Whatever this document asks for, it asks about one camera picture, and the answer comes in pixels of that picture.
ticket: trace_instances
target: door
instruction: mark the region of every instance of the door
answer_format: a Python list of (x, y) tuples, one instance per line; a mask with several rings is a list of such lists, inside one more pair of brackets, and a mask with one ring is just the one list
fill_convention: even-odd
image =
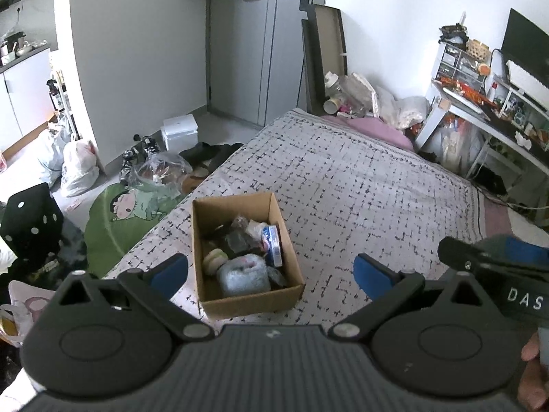
[(23, 138), (5, 87), (4, 74), (0, 74), (0, 151), (4, 151)]
[(49, 49), (46, 49), (4, 72), (13, 111), (23, 136), (48, 121), (53, 105), (46, 85), (50, 79)]
[(265, 125), (305, 108), (304, 18), (300, 0), (210, 0), (209, 110)]

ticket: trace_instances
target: cartoon character print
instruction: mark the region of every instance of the cartoon character print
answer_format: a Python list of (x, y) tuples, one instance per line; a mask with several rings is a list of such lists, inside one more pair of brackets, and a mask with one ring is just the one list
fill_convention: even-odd
[(115, 215), (112, 221), (128, 220), (134, 217), (150, 221), (166, 215), (159, 211), (155, 193), (141, 192), (133, 188), (115, 196), (110, 203), (110, 211)]

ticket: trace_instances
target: woven basket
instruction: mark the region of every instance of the woven basket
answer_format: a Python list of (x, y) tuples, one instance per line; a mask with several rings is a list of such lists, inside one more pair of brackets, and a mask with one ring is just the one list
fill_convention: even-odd
[(469, 40), (467, 42), (467, 52), (480, 62), (490, 60), (490, 48), (478, 40)]

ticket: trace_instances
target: white storage box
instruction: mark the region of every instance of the white storage box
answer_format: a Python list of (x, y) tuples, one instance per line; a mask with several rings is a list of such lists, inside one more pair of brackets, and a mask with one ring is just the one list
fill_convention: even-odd
[(198, 144), (198, 125), (193, 115), (166, 119), (161, 131), (167, 151), (179, 153)]

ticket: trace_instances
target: human hand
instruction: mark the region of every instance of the human hand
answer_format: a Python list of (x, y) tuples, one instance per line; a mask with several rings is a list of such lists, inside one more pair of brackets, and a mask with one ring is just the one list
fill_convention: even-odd
[(547, 371), (541, 366), (539, 355), (540, 337), (536, 332), (522, 349), (522, 361), (528, 363), (518, 386), (518, 400), (532, 411), (541, 410), (549, 398), (549, 392), (545, 387)]

